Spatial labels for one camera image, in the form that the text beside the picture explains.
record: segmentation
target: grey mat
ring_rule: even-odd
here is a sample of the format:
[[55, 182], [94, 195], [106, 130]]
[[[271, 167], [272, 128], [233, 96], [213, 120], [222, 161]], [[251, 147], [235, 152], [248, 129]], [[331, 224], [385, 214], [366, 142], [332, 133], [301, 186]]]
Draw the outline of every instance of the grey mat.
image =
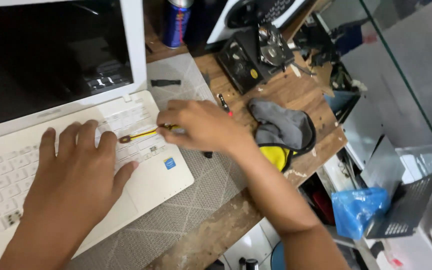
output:
[[[181, 86], [148, 86], [159, 110], [171, 99], [215, 102], [189, 53], [148, 64], [147, 74], [148, 81], [183, 78]], [[199, 151], [185, 149], [181, 153], [194, 184], [77, 256], [68, 269], [141, 269], [245, 187], [240, 169], [228, 157], [214, 153], [207, 159]]]

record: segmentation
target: blue spray can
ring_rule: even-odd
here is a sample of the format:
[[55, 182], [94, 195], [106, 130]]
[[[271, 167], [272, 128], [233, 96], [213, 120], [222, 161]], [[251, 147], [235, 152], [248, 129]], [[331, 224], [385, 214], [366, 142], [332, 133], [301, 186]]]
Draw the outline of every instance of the blue spray can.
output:
[[164, 7], [163, 44], [175, 49], [181, 46], [194, 0], [167, 0]]

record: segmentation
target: laptop screen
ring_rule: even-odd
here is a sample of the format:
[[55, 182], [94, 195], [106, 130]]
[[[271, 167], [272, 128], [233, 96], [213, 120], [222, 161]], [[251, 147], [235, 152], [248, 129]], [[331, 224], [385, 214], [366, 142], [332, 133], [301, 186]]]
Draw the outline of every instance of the laptop screen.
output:
[[0, 7], [0, 123], [131, 83], [120, 1]]

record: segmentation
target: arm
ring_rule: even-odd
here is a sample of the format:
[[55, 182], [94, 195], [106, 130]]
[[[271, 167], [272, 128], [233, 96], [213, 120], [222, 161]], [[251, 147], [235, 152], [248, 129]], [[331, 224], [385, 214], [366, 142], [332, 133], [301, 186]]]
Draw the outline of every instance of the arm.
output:
[[57, 156], [55, 130], [43, 134], [24, 215], [0, 270], [62, 269], [121, 196], [138, 163], [129, 162], [114, 175], [116, 135], [104, 132], [96, 148], [97, 126], [95, 120], [68, 126], [59, 136]]
[[230, 156], [247, 176], [248, 188], [259, 210], [278, 232], [288, 269], [349, 269], [331, 235], [303, 197], [261, 153], [251, 134], [209, 101], [168, 102], [158, 125], [177, 124], [176, 134], [157, 132], [169, 143]]

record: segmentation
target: wooden desk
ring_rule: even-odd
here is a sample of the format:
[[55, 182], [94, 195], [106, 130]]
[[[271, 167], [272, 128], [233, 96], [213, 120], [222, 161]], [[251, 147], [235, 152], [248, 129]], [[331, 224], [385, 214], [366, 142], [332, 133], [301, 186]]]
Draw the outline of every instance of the wooden desk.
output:
[[[150, 29], [146, 29], [146, 41], [153, 50], [153, 54], [146, 54], [147, 62], [187, 52], [185, 47], [167, 49], [157, 37], [151, 35]], [[261, 92], [254, 89], [241, 96], [213, 55], [194, 60], [203, 73], [209, 73], [211, 91], [215, 98], [216, 94], [223, 94], [235, 120], [251, 130], [255, 130], [257, 123], [246, 109], [246, 104], [254, 97], [262, 97], [282, 107], [303, 110], [309, 114], [316, 126], [317, 143], [312, 152], [299, 156], [292, 163], [287, 178], [295, 188], [347, 143], [344, 132], [336, 124], [337, 121], [321, 90], [308, 75], [302, 74], [302, 77], [298, 78], [288, 69], [286, 73], [274, 77], [267, 85], [261, 85]], [[261, 218], [262, 215], [256, 209], [247, 189], [244, 189], [145, 269], [204, 269], [253, 228]]]

